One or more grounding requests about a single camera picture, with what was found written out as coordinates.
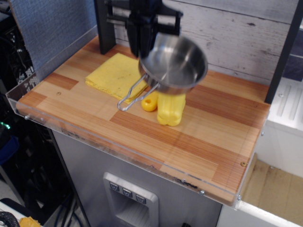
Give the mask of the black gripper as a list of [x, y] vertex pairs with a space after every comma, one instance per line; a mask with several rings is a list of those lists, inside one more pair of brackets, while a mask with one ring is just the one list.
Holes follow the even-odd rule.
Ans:
[[[166, 6], [161, 0], [106, 0], [107, 19], [110, 22], [121, 21], [127, 29], [128, 42], [135, 56], [146, 58], [154, 47], [158, 32], [170, 35], [180, 34], [181, 11]], [[127, 17], [113, 13], [113, 8], [130, 11]], [[173, 25], [161, 24], [158, 16], [168, 16], [175, 19]]]

